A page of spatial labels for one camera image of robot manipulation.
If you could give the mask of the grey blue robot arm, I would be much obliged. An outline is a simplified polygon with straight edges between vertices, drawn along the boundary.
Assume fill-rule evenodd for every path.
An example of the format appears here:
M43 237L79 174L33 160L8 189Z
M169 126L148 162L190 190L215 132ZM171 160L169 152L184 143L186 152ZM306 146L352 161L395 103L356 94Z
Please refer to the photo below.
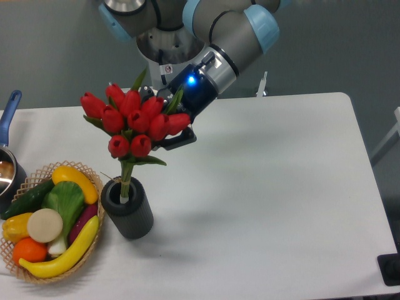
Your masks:
M183 90L180 113L195 118L278 40L274 13L286 1L102 1L113 35L135 40L152 84L141 96L170 104Z

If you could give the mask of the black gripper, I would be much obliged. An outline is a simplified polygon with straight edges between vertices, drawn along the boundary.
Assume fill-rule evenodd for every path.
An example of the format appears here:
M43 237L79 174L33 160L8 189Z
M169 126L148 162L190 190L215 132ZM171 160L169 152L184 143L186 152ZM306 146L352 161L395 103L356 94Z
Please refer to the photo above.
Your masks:
M191 123L193 123L195 117L218 96L218 92L210 80L205 75L194 72L194 69L195 65L189 64L165 88L159 91L152 86L141 86L139 89L141 101L146 102L153 96L166 99L168 96L175 94L179 88L182 88L183 95L177 108L177 113L188 114ZM152 150L157 151L163 148L169 151L196 141L197 136L192 127L188 126L174 136L167 135L160 141L152 142Z

